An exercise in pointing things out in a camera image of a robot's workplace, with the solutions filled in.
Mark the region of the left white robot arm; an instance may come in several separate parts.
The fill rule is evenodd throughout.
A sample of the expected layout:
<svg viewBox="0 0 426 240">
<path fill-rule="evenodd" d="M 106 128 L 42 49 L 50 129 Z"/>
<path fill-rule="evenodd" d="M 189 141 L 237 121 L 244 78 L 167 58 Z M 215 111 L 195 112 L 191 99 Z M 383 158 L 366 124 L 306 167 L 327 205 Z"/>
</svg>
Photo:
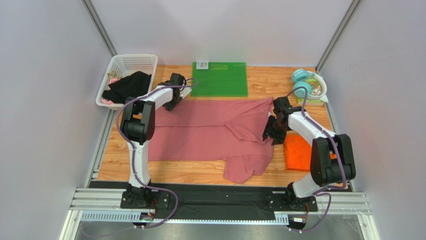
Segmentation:
<svg viewBox="0 0 426 240">
<path fill-rule="evenodd" d="M 126 203 L 148 205 L 152 201 L 151 177 L 148 171 L 150 140 L 155 133 L 156 110 L 164 107 L 172 111 L 191 87 L 186 78 L 172 73 L 169 80 L 161 82 L 151 92 L 127 98 L 120 109 L 119 132 L 127 141 L 130 156 L 130 178 L 122 197 Z"/>
</svg>

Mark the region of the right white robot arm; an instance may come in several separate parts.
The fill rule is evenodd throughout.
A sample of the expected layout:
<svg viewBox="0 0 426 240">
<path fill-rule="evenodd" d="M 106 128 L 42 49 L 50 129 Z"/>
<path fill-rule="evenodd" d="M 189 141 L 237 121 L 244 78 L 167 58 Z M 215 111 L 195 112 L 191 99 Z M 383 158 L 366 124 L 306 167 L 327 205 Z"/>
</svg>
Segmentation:
<svg viewBox="0 0 426 240">
<path fill-rule="evenodd" d="M 351 138 L 336 134 L 313 120 L 302 106 L 292 106 L 287 97 L 272 101 L 273 115 L 269 116 L 262 138 L 272 139 L 273 145 L 283 144 L 287 132 L 297 132 L 311 147 L 310 173 L 288 185 L 293 199 L 316 196 L 326 189 L 345 187 L 356 177 Z"/>
</svg>

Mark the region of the pink t shirt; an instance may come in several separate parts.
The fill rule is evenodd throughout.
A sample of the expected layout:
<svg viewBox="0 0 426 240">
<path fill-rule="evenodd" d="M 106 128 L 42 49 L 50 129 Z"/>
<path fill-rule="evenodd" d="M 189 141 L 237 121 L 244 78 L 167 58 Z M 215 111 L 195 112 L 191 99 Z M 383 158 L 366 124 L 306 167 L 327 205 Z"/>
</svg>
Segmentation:
<svg viewBox="0 0 426 240">
<path fill-rule="evenodd" d="M 272 140 L 263 133 L 273 98 L 183 100 L 155 112 L 149 161 L 225 161 L 224 179 L 243 184 L 272 161 Z"/>
</svg>

